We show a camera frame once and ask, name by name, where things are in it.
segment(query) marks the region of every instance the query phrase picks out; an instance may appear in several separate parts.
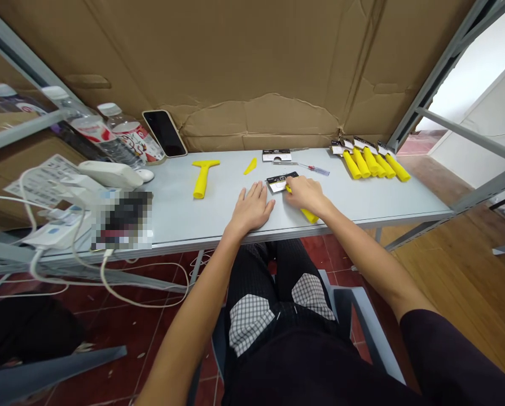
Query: bottle cap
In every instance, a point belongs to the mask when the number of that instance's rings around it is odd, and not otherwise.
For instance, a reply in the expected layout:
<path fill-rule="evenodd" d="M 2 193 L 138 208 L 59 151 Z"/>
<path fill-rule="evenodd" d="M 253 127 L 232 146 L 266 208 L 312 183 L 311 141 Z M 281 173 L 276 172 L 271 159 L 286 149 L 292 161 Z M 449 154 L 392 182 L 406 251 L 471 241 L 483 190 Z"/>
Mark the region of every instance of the bottle cap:
<path fill-rule="evenodd" d="M 60 86 L 43 87 L 42 92 L 51 100 L 67 99 L 70 97 L 70 95 Z"/>
<path fill-rule="evenodd" d="M 17 92 L 5 83 L 0 83 L 0 97 L 15 96 Z"/>
<path fill-rule="evenodd" d="M 100 113 L 106 117 L 115 116 L 122 113 L 121 108 L 115 103 L 98 104 L 98 110 L 100 110 Z"/>

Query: table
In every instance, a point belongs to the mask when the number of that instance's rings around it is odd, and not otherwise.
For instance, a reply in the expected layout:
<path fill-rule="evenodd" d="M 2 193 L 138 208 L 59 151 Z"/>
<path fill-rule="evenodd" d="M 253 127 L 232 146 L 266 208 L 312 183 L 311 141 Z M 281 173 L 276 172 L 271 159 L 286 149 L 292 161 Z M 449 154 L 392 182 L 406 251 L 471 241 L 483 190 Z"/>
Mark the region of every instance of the table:
<path fill-rule="evenodd" d="M 257 167 L 248 175 L 244 175 L 243 172 L 252 158 L 257 159 Z M 192 166 L 192 163 L 205 160 L 220 160 L 220 165 L 209 169 L 205 197 L 196 200 L 192 197 L 192 191 L 200 169 Z M 269 177 L 292 171 L 320 181 L 326 196 L 362 228 L 379 230 L 385 226 L 435 221 L 453 215 L 453 211 L 416 178 L 406 183 L 397 178 L 353 180 L 343 160 L 331 154 L 327 148 L 292 152 L 292 160 L 316 165 L 331 173 L 324 176 L 301 166 L 262 162 L 261 151 L 191 153 L 184 157 L 169 158 L 158 166 L 150 166 L 155 178 L 141 189 L 151 191 L 154 195 L 151 211 L 152 249 L 119 250 L 111 259 L 115 261 L 192 250 L 200 250 L 202 255 L 204 249 L 214 248 L 218 244 L 243 187 L 248 188 L 255 181 L 265 181 Z M 243 243 L 330 233 L 321 220 L 317 224 L 310 224 L 300 210 L 289 206 L 283 198 L 285 193 L 273 194 L 269 190 L 268 199 L 273 198 L 276 201 L 271 217 L 263 227 L 251 232 Z M 100 263 L 103 253 L 89 252 L 90 238 L 90 235 L 85 235 L 78 240 L 77 251 L 83 260 Z M 69 249 L 50 250 L 44 255 L 40 265 L 63 268 L 77 265 L 77 262 Z M 96 271 L 92 273 L 85 276 L 92 279 Z M 111 275 L 118 276 L 117 272 L 111 272 Z"/>

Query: screwdriver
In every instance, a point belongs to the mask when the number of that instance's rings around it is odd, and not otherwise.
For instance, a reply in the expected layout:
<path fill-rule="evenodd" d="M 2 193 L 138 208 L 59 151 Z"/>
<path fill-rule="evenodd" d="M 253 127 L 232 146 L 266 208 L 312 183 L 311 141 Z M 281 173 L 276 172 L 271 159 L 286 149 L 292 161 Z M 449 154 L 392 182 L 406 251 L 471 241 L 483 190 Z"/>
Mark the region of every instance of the screwdriver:
<path fill-rule="evenodd" d="M 329 176 L 330 175 L 330 172 L 325 170 L 325 169 L 321 169 L 321 168 L 318 168 L 316 166 L 313 166 L 313 165 L 305 165 L 305 164 L 299 164 L 301 166 L 304 166 L 304 167 L 307 167 L 309 168 L 311 171 L 314 171 L 314 172 L 318 172 L 322 175 L 325 175 L 325 176 Z"/>

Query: floor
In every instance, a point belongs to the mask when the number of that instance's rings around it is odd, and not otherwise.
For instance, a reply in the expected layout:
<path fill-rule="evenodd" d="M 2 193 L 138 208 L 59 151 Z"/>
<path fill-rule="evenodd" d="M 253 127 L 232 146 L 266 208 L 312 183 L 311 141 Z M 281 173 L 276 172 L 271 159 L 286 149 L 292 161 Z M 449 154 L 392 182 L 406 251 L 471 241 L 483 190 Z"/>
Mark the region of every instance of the floor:
<path fill-rule="evenodd" d="M 327 271 L 331 284 L 362 286 L 358 272 L 350 268 L 352 262 L 332 235 L 302 239 L 311 259 L 319 269 Z M 197 252 L 171 254 L 163 257 L 143 258 L 134 264 L 113 262 L 111 268 L 130 268 L 156 262 L 177 262 L 191 271 Z M 276 263 L 270 263 L 272 273 Z M 182 283 L 183 273 L 177 266 L 152 266 L 134 271 L 138 274 Z M 28 275 L 14 275 L 14 279 L 28 279 Z M 23 292 L 36 288 L 36 283 L 7 284 L 0 288 L 0 295 Z M 37 289 L 52 291 L 60 287 L 38 286 Z M 179 300 L 177 295 L 128 286 L 115 290 L 141 303 L 153 305 L 171 304 Z M 162 342 L 179 305 L 165 309 L 144 309 L 128 305 L 111 296 L 103 287 L 72 286 L 56 295 L 88 329 L 89 342 L 94 349 L 126 345 L 128 354 L 116 361 L 68 379 L 48 391 L 35 403 L 36 406 L 91 406 L 110 404 L 128 406 L 141 391 L 156 352 Z M 365 338 L 357 317 L 353 317 L 352 341 L 361 356 L 371 362 Z M 224 385 L 218 375 L 212 347 L 205 349 L 201 378 L 196 396 L 196 405 L 220 405 Z"/>
<path fill-rule="evenodd" d="M 410 134 L 401 149 L 397 152 L 397 156 L 427 155 L 431 148 L 435 146 L 445 133 L 446 130 L 420 131 L 418 133 Z"/>
<path fill-rule="evenodd" d="M 399 161 L 447 204 L 471 190 L 428 156 Z M 388 244 L 413 226 L 385 228 L 381 242 Z M 394 255 L 444 317 L 505 372 L 505 255 L 491 252 L 499 245 L 505 245 L 505 218 L 481 204 L 398 248 Z M 403 368 L 405 354 L 393 314 L 374 292 L 369 293 Z"/>
<path fill-rule="evenodd" d="M 408 156 L 401 157 L 399 161 L 447 204 L 470 190 L 468 185 L 430 157 Z M 385 228 L 383 244 L 412 227 Z M 328 271 L 332 284 L 365 285 L 407 383 L 418 390 L 415 379 L 412 379 L 397 322 L 385 302 L 363 282 L 359 273 L 350 269 L 351 261 L 333 236 L 310 237 L 303 239 L 303 242 L 317 267 Z M 503 371 L 505 255 L 495 257 L 491 248 L 504 244 L 505 219 L 482 204 L 394 252 L 441 313 Z M 192 270 L 190 263 L 194 257 L 195 253 L 174 254 L 141 259 L 135 265 L 120 265 L 131 267 L 149 261 L 167 261 L 178 262 Z M 182 280 L 182 274 L 177 272 L 176 267 L 147 267 L 141 273 L 166 280 Z M 176 300 L 174 297 L 168 298 L 167 293 L 147 289 L 118 287 L 117 290 L 136 301 L 163 304 L 166 300 Z M 130 404 L 145 382 L 156 350 L 177 307 L 145 310 L 122 304 L 118 299 L 108 296 L 103 288 L 90 287 L 70 289 L 59 298 L 85 323 L 96 348 L 126 344 L 129 354 L 61 383 L 36 405 Z M 368 352 L 357 326 L 354 326 L 353 339 L 362 356 L 367 359 Z M 221 399 L 223 384 L 213 361 L 212 351 L 208 347 L 205 350 L 197 405 L 218 404 Z"/>

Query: black pants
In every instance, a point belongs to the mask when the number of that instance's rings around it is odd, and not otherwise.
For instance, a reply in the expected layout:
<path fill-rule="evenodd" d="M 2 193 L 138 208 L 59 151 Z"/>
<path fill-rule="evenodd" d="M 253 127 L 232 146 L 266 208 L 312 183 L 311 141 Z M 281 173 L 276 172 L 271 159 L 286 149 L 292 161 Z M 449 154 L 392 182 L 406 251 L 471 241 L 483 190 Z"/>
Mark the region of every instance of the black pants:
<path fill-rule="evenodd" d="M 267 264 L 276 259 L 275 280 Z M 340 337 L 322 278 L 300 240 L 243 245 L 232 268 L 226 302 L 226 389 L 240 365 L 290 329 Z"/>

